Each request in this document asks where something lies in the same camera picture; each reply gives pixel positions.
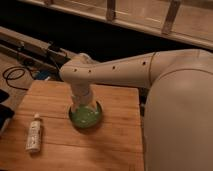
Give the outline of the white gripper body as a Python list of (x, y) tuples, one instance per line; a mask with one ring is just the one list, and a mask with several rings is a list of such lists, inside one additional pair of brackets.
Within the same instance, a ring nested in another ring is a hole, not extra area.
[(71, 91), (74, 106), (88, 105), (92, 102), (93, 93), (89, 84), (72, 84)]

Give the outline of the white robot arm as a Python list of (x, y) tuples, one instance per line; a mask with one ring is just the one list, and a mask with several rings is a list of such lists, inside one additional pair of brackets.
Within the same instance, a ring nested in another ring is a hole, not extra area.
[(98, 63), (80, 53), (60, 68), (75, 106), (92, 83), (146, 88), (145, 171), (213, 171), (213, 53), (152, 52)]

